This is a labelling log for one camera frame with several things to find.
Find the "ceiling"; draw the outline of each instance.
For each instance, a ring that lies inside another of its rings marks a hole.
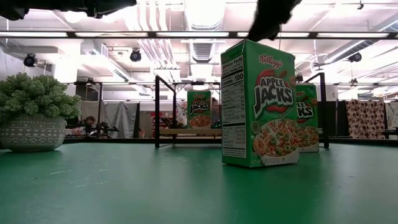
[[[153,30],[150,25],[151,0],[146,3],[146,22],[149,30]],[[184,9],[188,3],[194,0],[164,0],[156,1],[157,4],[165,4],[165,24],[168,30],[186,30]],[[225,0],[222,26],[220,30],[245,31],[251,26],[256,1],[253,0]],[[359,0],[303,0],[293,11],[293,16],[288,24],[282,26],[282,31],[333,31],[333,32],[368,32],[379,31],[380,24],[391,18],[398,21],[398,0],[362,0],[364,7],[358,10]],[[199,15],[208,16],[218,12],[213,12],[218,7],[203,8],[196,6]],[[160,28],[159,9],[157,11],[157,25]],[[82,17],[78,22],[71,23],[70,14],[57,11],[31,10],[22,21],[7,21],[0,17],[1,30],[76,30],[76,31],[100,31],[100,30],[131,30],[126,25],[127,22],[137,21],[138,16],[126,13],[115,13],[112,16],[98,20]],[[211,64],[199,65],[197,70],[203,70],[203,77],[213,82],[220,79],[220,53],[236,44],[239,40],[223,40],[222,43],[215,44],[215,54]],[[189,44],[182,43],[182,40],[172,39],[170,41],[175,62],[180,68],[179,78],[181,80],[192,80],[196,76],[192,64],[191,51]],[[349,40],[263,40],[261,43],[290,52],[296,56],[297,72],[305,77],[316,74],[318,71],[313,66],[314,62],[323,62],[323,57],[350,43]],[[58,47],[62,52],[68,52],[69,46],[76,44],[76,40],[32,40],[18,39],[10,40],[8,45],[17,46],[51,46]],[[151,73],[153,63],[141,50],[142,60],[132,62],[129,59],[133,48],[140,48],[137,40],[106,39],[94,40],[95,46],[104,44],[109,50],[109,57],[117,63],[129,76],[135,80],[153,82],[154,74]],[[322,66],[326,73],[326,82],[349,82],[352,78],[359,78],[359,82],[387,82],[387,78],[394,78],[398,75],[398,46],[396,40],[383,40],[375,43],[360,51],[363,56],[362,61],[350,63],[339,61],[331,65]],[[107,82],[120,82],[116,78],[113,80],[112,73],[104,69],[100,60],[96,63],[93,60],[81,60],[81,67],[78,74],[80,76],[90,76],[96,80]]]

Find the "wall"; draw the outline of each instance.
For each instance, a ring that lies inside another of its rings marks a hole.
[[[7,78],[9,75],[16,75],[18,72],[26,72],[29,76],[37,76],[43,74],[43,69],[27,68],[22,60],[5,54],[0,48],[0,80]]]

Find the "wooden shelf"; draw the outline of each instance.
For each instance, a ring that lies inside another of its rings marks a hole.
[[[221,134],[221,129],[160,129],[160,134]]]

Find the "cereal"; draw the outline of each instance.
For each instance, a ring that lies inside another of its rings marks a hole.
[[[317,91],[314,84],[301,83],[296,86],[297,137],[300,152],[318,152]]]
[[[211,128],[211,92],[188,91],[188,128]]]
[[[298,162],[293,55],[245,40],[221,54],[221,62],[223,162]]]

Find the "table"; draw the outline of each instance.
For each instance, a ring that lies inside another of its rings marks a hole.
[[[0,151],[0,223],[398,223],[396,161],[344,144],[260,169],[223,165],[220,145]]]

